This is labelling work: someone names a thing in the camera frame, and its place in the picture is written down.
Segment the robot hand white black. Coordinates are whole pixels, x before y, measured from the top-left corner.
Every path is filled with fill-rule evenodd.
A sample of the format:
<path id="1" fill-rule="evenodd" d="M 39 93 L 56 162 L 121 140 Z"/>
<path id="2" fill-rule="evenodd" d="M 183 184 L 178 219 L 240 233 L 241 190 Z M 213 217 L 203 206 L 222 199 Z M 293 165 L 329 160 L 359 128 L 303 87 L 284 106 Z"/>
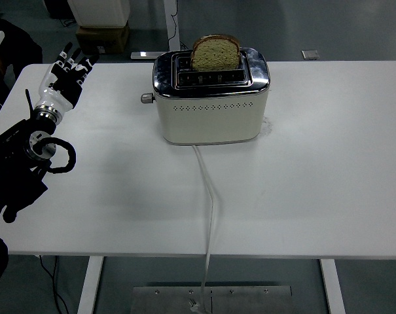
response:
<path id="1" fill-rule="evenodd" d="M 67 43 L 49 66 L 39 87 L 37 107 L 54 107 L 61 115 L 75 108 L 82 93 L 82 85 L 99 60 L 99 55 L 82 57 L 81 49 L 71 51 L 73 43 Z"/>

